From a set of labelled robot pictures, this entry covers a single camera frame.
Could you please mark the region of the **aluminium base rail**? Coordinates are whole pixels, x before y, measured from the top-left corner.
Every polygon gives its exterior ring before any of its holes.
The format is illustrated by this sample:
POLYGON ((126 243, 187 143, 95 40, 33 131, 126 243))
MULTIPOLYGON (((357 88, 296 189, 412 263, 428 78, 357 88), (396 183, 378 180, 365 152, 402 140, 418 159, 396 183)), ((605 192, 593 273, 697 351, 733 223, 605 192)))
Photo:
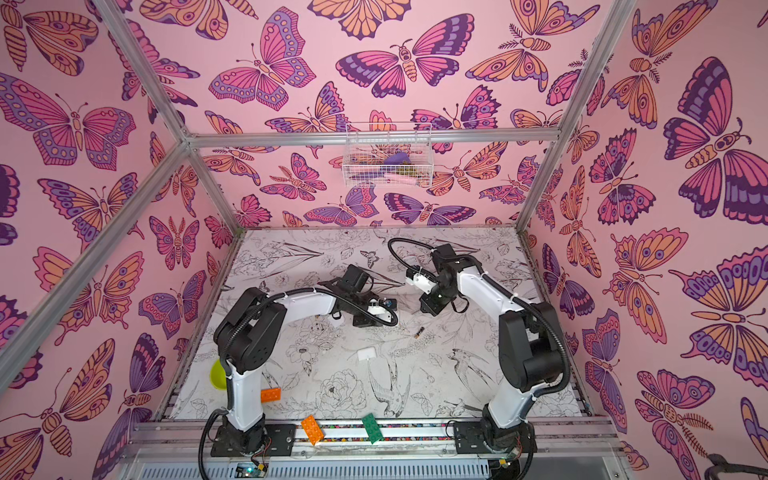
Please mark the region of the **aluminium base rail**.
POLYGON ((535 437, 493 450, 473 419, 382 420, 371 444, 359 420, 320 422, 313 446, 296 421, 273 421, 256 454, 201 447, 203 422, 137 427, 118 479, 235 479, 238 463, 268 465, 265 479, 630 479, 613 428, 592 417, 533 418, 535 437))

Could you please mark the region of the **orange brick on rail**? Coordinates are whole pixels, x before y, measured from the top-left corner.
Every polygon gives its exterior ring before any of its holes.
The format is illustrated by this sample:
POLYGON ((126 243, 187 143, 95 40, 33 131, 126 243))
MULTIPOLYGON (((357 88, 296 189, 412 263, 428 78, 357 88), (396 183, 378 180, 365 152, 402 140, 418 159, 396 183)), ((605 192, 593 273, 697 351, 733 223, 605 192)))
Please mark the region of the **orange brick on rail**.
POLYGON ((308 441, 313 446, 317 445, 325 438, 322 428, 312 415, 307 416, 301 421, 301 427, 308 441))

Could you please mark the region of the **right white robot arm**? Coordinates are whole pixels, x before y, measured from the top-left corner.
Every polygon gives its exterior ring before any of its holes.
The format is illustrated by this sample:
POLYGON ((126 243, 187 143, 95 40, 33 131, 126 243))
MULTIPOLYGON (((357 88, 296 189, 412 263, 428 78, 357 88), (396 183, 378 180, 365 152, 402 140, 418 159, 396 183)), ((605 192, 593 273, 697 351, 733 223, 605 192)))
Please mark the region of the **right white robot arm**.
POLYGON ((407 274, 408 282, 422 291, 421 311, 436 316, 455 299, 464 298, 497 321, 503 379, 483 419, 497 430, 518 427, 539 398, 558 393, 571 382, 569 354, 554 307, 506 289, 474 256, 458 254, 449 244, 428 250, 435 271, 417 268, 407 274))

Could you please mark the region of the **aluminium cage frame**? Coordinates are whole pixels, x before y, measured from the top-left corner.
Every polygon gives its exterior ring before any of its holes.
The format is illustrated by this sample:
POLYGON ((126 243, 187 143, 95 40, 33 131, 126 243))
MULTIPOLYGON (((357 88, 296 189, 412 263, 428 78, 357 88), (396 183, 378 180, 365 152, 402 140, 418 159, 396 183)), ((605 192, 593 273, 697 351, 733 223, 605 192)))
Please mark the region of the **aluminium cage frame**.
MULTIPOLYGON (((199 151, 202 148, 226 146, 306 146, 342 145, 347 136, 344 133, 250 133, 233 135, 198 135, 190 132, 176 109, 166 97, 160 82, 152 71, 149 61, 140 50, 138 41, 130 31, 126 18, 112 1, 98 1, 96 8, 102 15, 105 27, 114 35, 129 63, 135 68, 140 82, 149 98, 159 110, 167 129, 174 137, 174 147, 165 159, 141 183, 138 192, 118 212, 115 219, 95 239, 95 242, 74 263, 68 275, 54 287, 38 306, 29 314, 18 334, 11 339, 1 353, 1 388, 8 389, 16 374, 42 345, 57 325, 66 307, 76 298, 95 270, 106 262, 126 236, 129 228, 149 206, 157 190, 183 162, 189 162, 198 173, 205 189, 228 222, 230 229, 238 227, 233 211, 226 204, 218 184, 204 165, 199 151)), ((598 35, 592 43, 593 50, 581 76, 581 83, 572 94, 561 122, 555 128, 497 128, 481 130, 432 130, 421 131, 413 128, 398 129, 391 133, 359 132, 357 138, 365 143, 414 143, 418 140, 446 141, 452 143, 543 140, 550 142, 550 155, 564 146, 575 123, 585 107, 587 99, 597 82, 599 74, 621 36, 621 31, 631 17, 636 4, 633 1, 612 3, 598 35)))

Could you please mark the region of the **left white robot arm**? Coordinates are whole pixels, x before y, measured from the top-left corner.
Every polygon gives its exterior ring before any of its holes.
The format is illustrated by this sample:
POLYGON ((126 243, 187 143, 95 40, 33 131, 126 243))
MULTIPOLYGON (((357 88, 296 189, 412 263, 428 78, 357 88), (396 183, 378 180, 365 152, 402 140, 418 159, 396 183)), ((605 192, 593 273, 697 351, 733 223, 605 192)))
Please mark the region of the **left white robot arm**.
POLYGON ((315 316, 338 318, 344 313, 353 317, 356 326, 398 324, 397 301, 376 295, 367 286, 370 280, 367 272, 352 265, 342 277, 316 287, 274 294, 249 287, 241 293, 214 333, 226 378, 228 425, 237 432, 248 432, 263 422, 261 370, 284 326, 315 316))

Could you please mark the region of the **green brick on rail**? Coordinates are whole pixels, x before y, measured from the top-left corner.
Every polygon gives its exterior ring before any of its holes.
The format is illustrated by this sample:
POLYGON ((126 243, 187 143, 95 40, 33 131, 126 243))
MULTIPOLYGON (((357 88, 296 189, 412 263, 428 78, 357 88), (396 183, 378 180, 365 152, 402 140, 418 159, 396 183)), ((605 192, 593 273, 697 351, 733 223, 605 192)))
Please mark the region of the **green brick on rail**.
POLYGON ((376 417, 373 414, 365 415, 361 419, 361 422, 366 431, 368 440, 371 444, 376 444, 377 442, 382 441, 384 439, 382 429, 379 423, 377 422, 376 417))

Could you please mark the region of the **small circuit board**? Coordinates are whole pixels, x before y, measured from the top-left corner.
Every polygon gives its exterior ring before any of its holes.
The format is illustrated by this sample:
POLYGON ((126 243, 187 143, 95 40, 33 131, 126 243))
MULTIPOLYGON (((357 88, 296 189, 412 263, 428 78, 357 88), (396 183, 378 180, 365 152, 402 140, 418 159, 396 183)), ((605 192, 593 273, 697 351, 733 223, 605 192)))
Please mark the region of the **small circuit board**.
POLYGON ((238 463, 235 468, 235 479, 265 479, 268 465, 262 462, 238 463))

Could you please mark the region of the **orange brick on table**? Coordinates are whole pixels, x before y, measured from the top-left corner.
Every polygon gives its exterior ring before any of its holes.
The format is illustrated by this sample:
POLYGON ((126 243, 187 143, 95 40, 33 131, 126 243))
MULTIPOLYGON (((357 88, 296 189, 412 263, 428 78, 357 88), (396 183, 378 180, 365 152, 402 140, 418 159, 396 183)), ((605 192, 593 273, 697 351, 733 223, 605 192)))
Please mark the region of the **orange brick on table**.
POLYGON ((271 403, 280 401, 282 397, 282 389, 279 387, 263 389, 260 392, 260 399, 263 403, 271 403))

